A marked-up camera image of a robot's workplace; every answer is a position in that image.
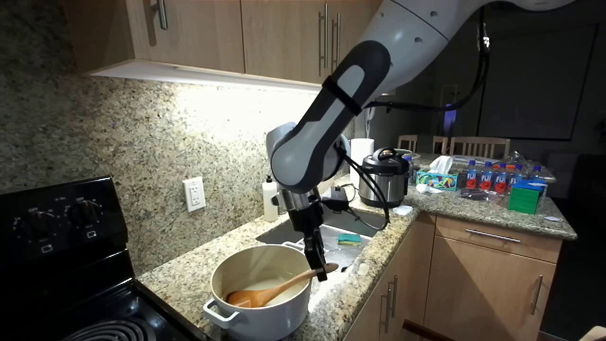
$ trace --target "stove burner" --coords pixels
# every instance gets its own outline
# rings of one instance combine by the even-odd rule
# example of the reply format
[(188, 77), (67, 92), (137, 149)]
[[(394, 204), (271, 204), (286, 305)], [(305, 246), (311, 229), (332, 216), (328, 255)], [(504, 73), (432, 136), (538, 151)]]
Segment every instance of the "stove burner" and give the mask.
[(156, 341), (156, 331), (142, 320), (103, 320), (63, 341)]

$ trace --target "white pot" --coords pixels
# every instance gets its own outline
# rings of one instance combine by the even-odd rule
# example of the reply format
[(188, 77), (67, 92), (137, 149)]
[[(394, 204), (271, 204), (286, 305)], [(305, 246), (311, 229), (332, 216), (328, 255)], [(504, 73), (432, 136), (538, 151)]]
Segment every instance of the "white pot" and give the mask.
[(283, 339), (296, 331), (307, 316), (311, 280), (302, 280), (266, 306), (235, 306), (224, 297), (233, 289), (281, 284), (307, 269), (305, 255), (288, 246), (267, 244), (237, 252), (214, 269), (213, 299), (203, 306), (205, 316), (233, 339)]

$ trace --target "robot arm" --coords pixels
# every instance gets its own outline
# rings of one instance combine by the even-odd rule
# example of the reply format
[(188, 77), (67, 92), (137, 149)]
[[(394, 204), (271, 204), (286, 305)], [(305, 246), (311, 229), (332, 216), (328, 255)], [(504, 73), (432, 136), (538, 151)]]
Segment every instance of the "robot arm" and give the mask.
[[(339, 164), (336, 140), (372, 98), (421, 73), (464, 20), (489, 1), (495, 0), (385, 0), (360, 43), (322, 83), (303, 119), (269, 134), (271, 170), (296, 229), (305, 235), (311, 267), (324, 267), (322, 208), (315, 187)], [(525, 9), (553, 9), (572, 0), (510, 1)]]

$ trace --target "dining chair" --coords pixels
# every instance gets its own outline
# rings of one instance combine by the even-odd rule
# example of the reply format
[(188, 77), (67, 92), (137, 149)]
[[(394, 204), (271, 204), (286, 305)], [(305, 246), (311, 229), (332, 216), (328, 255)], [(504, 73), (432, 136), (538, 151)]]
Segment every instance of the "dining chair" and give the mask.
[(432, 153), (440, 153), (440, 155), (449, 153), (449, 136), (434, 136)]
[(451, 155), (476, 155), (489, 159), (508, 159), (510, 157), (510, 138), (493, 136), (453, 136)]
[(415, 151), (417, 149), (417, 134), (400, 134), (398, 147)]

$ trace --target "kitchen sink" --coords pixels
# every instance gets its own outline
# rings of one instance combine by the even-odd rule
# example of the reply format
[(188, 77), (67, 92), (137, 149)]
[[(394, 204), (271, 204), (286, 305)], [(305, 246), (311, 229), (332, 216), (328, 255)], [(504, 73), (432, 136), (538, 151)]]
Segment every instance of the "kitchen sink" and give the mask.
[[(364, 246), (377, 233), (377, 227), (385, 225), (383, 214), (366, 210), (355, 210), (355, 214), (356, 216), (349, 212), (332, 214), (320, 225), (326, 261), (339, 263), (341, 271), (345, 271), (360, 255)], [(303, 252), (303, 233), (296, 231), (290, 219), (260, 235), (258, 240), (267, 244), (286, 244)]]

